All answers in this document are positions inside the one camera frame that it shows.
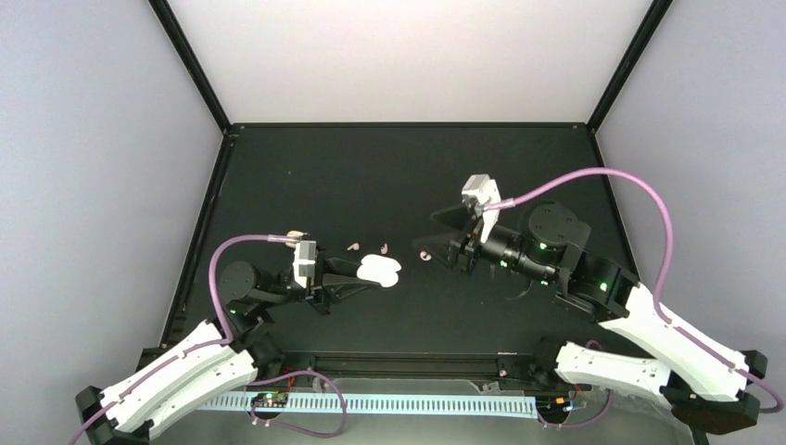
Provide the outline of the oval white charging case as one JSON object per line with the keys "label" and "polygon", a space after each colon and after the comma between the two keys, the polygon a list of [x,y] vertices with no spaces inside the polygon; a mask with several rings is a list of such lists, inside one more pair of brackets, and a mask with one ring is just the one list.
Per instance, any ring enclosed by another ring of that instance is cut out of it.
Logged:
{"label": "oval white charging case", "polygon": [[389,288],[398,283],[401,270],[402,266],[397,260],[387,256],[370,254],[361,259],[357,277],[376,282],[383,288]]}

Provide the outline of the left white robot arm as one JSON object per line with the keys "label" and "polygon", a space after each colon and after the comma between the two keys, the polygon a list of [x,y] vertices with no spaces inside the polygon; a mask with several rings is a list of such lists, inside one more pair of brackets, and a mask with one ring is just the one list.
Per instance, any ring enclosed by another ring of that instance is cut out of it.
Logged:
{"label": "left white robot arm", "polygon": [[75,398],[82,426],[73,439],[147,444],[222,393],[282,375],[285,355],[269,334],[270,308],[307,302],[326,315],[344,299],[396,281],[340,258],[319,256],[278,274],[236,261],[217,283],[228,325],[204,320],[135,374],[107,388],[83,389]]}

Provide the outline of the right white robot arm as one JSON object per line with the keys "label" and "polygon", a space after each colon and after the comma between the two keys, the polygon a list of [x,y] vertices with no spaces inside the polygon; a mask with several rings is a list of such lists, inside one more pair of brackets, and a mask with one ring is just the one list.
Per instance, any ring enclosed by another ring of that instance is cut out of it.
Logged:
{"label": "right white robot arm", "polygon": [[760,402],[747,388],[765,375],[767,358],[757,350],[726,348],[672,311],[657,310],[637,275],[587,251],[590,227],[573,211],[541,202],[519,230],[476,216],[467,205],[435,212],[433,219],[447,232],[413,243],[433,261],[466,274],[486,261],[529,283],[554,286],[554,300],[566,312],[645,351],[635,358],[543,339],[527,364],[536,386],[563,381],[608,388],[666,408],[713,435],[757,423]]}

